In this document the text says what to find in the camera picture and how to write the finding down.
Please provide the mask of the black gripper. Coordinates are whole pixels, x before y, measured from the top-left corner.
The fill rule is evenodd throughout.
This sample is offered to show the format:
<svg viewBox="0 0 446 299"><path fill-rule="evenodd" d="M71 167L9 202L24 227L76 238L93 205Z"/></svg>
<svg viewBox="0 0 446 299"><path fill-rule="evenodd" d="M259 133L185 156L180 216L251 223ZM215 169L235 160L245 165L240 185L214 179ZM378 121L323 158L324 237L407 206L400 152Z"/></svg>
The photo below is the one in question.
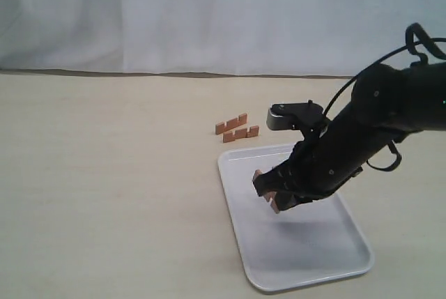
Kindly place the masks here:
<svg viewBox="0 0 446 299"><path fill-rule="evenodd" d="M346 183L369 158L398 136L397 131L360 123L351 104L330 122L325 134L313 147L296 146L289 160L296 190L291 194L280 169L257 169L252 184L259 197L276 192L280 212L313 200L324 199Z"/></svg>

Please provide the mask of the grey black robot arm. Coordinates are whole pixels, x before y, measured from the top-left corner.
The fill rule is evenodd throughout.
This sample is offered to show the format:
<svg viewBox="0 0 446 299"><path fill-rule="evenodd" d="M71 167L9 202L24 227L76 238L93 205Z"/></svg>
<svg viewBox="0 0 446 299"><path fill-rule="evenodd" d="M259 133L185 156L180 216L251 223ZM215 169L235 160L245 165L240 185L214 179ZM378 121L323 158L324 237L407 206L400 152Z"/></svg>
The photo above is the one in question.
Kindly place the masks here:
<svg viewBox="0 0 446 299"><path fill-rule="evenodd" d="M445 130L445 64L396 70L384 64L361 72L350 102L333 118L311 100L273 104L268 112L271 130L298 130L303 140L289 158L270 171L257 171L253 185L277 211L326 199L362 172L381 149L396 160L395 145L421 131Z"/></svg>

